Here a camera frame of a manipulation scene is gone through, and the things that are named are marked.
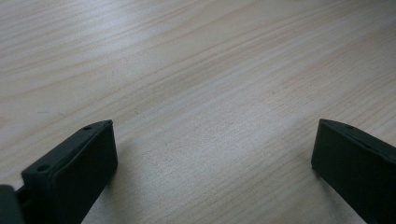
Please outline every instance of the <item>wooden surface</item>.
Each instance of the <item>wooden surface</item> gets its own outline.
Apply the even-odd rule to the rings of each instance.
[[[396,145],[396,3],[0,1],[0,183],[113,119],[84,223],[362,223],[311,170],[318,120]]]

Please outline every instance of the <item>table surface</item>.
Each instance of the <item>table surface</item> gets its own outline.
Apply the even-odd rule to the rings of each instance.
[[[0,1],[0,183],[113,119],[84,223],[363,223],[311,169],[319,119],[396,145],[396,2]]]

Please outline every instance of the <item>light wood surface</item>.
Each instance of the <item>light wood surface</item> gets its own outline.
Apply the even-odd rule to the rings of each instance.
[[[311,170],[318,120],[396,145],[396,2],[0,1],[0,183],[113,119],[84,223],[363,223]]]

